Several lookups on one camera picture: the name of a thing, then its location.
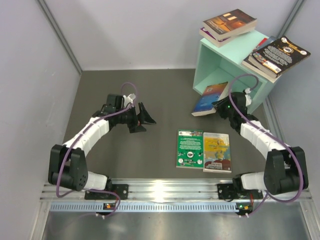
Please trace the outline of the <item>black back cover book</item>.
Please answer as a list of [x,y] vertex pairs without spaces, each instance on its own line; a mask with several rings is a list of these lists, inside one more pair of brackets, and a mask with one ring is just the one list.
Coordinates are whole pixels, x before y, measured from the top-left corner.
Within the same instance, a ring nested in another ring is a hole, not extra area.
[[283,35],[248,56],[248,61],[271,78],[278,78],[311,53]]

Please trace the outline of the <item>red Treehouse book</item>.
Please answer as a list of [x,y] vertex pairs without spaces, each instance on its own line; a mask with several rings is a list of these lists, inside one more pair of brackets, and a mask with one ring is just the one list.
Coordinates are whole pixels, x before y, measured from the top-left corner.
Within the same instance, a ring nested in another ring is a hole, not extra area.
[[257,50],[259,50],[261,47],[262,47],[262,45],[266,42],[268,40],[268,38],[263,38],[260,42],[259,42],[259,44],[252,50],[252,53],[253,52],[255,52],[255,51],[257,51]]

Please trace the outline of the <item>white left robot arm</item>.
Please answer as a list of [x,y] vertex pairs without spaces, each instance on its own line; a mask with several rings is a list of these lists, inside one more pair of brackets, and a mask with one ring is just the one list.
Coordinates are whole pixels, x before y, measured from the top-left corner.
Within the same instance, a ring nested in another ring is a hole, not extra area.
[[103,199],[113,194],[113,186],[106,175],[88,171],[86,157],[95,144],[112,128],[126,125],[131,134],[146,132],[145,125],[156,121],[149,115],[144,104],[138,103],[135,94],[109,94],[106,103],[96,111],[88,123],[72,139],[51,148],[48,182],[57,188],[71,191],[93,190]]

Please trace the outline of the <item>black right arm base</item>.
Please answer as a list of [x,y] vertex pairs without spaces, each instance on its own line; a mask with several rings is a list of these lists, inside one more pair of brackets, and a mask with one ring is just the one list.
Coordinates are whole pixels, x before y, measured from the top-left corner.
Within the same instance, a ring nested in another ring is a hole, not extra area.
[[217,186],[217,193],[219,200],[231,202],[233,200],[262,200],[263,193],[258,190],[238,190],[232,183],[219,183]]

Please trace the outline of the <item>yellow blue cover book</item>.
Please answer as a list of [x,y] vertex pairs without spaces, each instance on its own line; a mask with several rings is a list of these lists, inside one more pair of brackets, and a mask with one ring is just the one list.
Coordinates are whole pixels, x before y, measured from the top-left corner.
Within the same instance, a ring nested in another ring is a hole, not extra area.
[[228,134],[203,133],[203,172],[231,173],[231,150]]

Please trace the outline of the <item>Edward Tulane dark book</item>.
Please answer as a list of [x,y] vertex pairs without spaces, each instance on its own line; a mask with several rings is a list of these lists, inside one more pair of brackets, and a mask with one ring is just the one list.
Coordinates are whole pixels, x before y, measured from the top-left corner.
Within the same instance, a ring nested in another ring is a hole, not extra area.
[[212,17],[202,22],[203,27],[218,41],[251,32],[258,20],[240,9]]

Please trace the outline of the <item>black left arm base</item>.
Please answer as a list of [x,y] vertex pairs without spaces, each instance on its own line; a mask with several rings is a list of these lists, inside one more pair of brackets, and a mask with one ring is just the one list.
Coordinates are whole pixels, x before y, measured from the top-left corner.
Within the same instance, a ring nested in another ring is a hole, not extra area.
[[129,185],[128,184],[113,184],[111,188],[105,190],[89,190],[85,192],[85,200],[116,200],[117,196],[120,200],[127,200],[129,194]]

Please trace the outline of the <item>orange blue sunset book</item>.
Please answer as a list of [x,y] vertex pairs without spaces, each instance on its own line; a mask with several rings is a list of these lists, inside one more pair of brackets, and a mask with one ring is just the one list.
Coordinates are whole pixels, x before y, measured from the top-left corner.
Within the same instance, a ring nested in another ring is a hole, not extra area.
[[196,103],[191,115],[194,117],[201,117],[214,114],[216,112],[214,103],[226,98],[228,89],[229,82],[207,86],[201,98]]

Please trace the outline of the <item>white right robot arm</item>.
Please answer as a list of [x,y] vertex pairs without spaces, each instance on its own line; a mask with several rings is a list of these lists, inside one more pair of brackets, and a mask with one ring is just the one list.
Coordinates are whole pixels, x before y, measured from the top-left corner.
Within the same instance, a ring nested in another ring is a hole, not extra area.
[[273,196],[300,193],[309,186],[304,150],[279,140],[254,115],[249,114],[250,99],[245,92],[232,92],[211,104],[219,116],[228,119],[230,126],[265,159],[263,172],[242,173],[233,178],[234,194],[243,199],[252,190],[267,191]]

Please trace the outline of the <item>purple Roald Dahl book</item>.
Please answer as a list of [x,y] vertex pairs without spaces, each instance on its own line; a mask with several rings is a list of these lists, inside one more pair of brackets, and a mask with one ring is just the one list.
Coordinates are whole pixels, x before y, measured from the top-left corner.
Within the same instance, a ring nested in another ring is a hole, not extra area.
[[228,37],[222,40],[217,40],[204,27],[199,29],[199,34],[218,48],[226,45],[227,43],[233,40],[232,37]]

